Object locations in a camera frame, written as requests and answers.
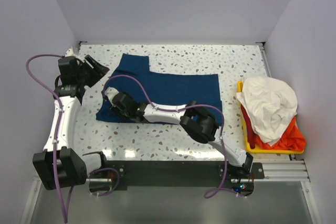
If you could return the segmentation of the blue t shirt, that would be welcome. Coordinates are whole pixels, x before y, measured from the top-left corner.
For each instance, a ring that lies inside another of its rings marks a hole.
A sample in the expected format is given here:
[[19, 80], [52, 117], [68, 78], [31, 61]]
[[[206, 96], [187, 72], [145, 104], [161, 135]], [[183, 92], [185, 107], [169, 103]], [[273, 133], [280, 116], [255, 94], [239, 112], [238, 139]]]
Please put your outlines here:
[[[207, 104], [223, 110], [217, 74], [178, 75], [150, 71], [148, 56], [123, 54], [111, 76], [126, 74], [136, 78], [144, 87], [150, 100], [164, 105], [182, 105], [190, 101]], [[107, 82], [120, 92], [128, 93], [136, 102], [147, 101], [140, 86], [132, 79], [121, 77]], [[134, 123], [122, 120], [110, 110], [110, 102], [103, 101], [96, 120], [110, 123]]]

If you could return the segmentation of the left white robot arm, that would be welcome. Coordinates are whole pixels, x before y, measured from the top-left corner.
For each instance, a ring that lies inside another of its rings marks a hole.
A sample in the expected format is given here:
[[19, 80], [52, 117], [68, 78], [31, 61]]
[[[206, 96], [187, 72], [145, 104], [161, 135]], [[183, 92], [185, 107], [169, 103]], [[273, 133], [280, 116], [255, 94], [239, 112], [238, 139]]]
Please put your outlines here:
[[109, 165], [102, 151], [78, 155], [74, 133], [82, 106], [85, 87], [93, 87], [109, 71], [90, 55], [58, 57], [59, 76], [51, 90], [54, 97], [54, 118], [42, 152], [33, 155], [33, 166], [47, 190], [82, 185], [90, 173], [97, 178], [108, 174]]

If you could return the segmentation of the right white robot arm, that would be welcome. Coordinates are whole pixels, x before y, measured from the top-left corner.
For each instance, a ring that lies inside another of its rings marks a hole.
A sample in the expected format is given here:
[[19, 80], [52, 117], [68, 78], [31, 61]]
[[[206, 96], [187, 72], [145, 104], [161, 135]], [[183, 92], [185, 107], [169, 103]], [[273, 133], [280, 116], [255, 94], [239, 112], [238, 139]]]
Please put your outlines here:
[[208, 109], [211, 105], [191, 101], [179, 106], [149, 102], [136, 102], [129, 94], [109, 88], [105, 97], [110, 102], [110, 110], [121, 119], [137, 123], [168, 123], [180, 125], [194, 141], [209, 144], [217, 149], [234, 167], [239, 178], [246, 178], [253, 171], [253, 157], [235, 143], [225, 143], [223, 127]]

